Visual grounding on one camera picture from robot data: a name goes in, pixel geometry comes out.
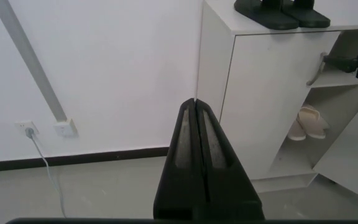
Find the power cord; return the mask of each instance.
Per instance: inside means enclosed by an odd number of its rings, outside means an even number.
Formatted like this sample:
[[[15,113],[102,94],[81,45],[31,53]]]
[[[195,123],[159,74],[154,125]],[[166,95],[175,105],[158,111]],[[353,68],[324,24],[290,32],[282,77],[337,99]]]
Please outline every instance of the power cord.
[[[42,160],[45,162],[45,165],[47,165],[47,172],[48,172],[48,177],[49,177],[49,180],[52,182],[53,184],[53,187],[54,189],[57,191],[57,193],[59,194],[59,199],[60,199],[60,210],[62,211],[62,214],[65,218],[66,217],[66,212],[65,212],[65,207],[64,207],[64,204],[63,204],[63,194],[62,192],[60,191],[60,188],[58,187],[58,185],[53,181],[51,175],[50,175],[50,172],[49,172],[49,164],[48,164],[48,161],[44,158],[44,156],[42,155],[40,149],[38,148],[38,145],[37,143],[34,141],[34,138],[33,138],[33,134],[34,134],[34,130],[32,128],[26,128],[25,129],[25,135],[27,137],[29,137],[29,139],[32,140],[32,142],[34,143],[35,145],[35,148],[37,148],[37,151],[38,153],[40,154]]]

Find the wall switch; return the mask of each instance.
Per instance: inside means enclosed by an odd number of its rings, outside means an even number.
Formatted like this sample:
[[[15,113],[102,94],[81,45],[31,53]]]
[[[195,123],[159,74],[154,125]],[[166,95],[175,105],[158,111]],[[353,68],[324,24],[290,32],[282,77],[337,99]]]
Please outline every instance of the wall switch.
[[[15,122],[15,127],[17,128],[17,130],[20,131],[20,133],[22,133],[24,135],[25,135],[26,128],[32,128],[34,130],[34,134],[39,134],[38,129],[35,127],[35,125],[32,121]]]
[[[77,129],[75,128],[74,122],[72,119],[67,121],[57,122],[53,125],[57,135],[61,137],[74,137],[77,135]]]

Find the white slipper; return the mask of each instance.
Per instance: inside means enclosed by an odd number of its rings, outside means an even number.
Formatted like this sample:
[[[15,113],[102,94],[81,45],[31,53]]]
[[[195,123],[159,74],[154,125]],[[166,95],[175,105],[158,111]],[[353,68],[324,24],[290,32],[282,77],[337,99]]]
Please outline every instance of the white slipper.
[[[320,113],[314,107],[304,104],[298,113],[298,121],[305,133],[316,139],[324,139],[326,133],[320,120]]]
[[[305,131],[302,129],[301,125],[297,120],[294,120],[294,122],[292,123],[287,137],[294,141],[302,141],[306,139]]]

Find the white wall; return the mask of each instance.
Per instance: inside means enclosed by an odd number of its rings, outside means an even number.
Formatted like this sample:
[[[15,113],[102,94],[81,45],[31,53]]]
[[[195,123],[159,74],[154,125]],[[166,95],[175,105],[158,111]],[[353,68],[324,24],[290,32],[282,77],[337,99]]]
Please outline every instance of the white wall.
[[[168,146],[195,96],[201,0],[11,1],[68,117],[62,139],[0,21],[0,161],[37,157],[13,126],[31,119],[47,156]]]

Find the white cable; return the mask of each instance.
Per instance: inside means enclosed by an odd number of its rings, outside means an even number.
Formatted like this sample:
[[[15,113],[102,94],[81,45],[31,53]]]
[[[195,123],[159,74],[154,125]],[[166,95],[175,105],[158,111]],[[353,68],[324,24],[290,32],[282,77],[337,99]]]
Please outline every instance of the white cable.
[[[41,153],[40,149],[38,148],[37,143],[34,141],[34,138],[32,137],[32,135],[33,135],[33,133],[31,133],[31,138],[30,138],[30,137],[29,137],[29,138],[32,140],[32,142],[34,143],[35,147],[37,148],[37,151],[38,151],[38,153],[40,154],[42,160],[43,160],[43,161],[45,162],[45,164],[47,165],[47,172],[48,172],[49,180],[52,182],[54,189],[55,189],[55,190],[57,191],[57,193],[59,194],[60,210],[62,211],[63,216],[64,216],[65,218],[67,218],[67,217],[66,217],[66,212],[65,212],[65,207],[64,207],[64,204],[63,204],[63,194],[62,194],[62,192],[60,191],[60,188],[58,187],[58,185],[53,181],[52,177],[50,176],[48,161],[47,161],[47,160],[44,158],[44,156],[42,155],[42,153]]]

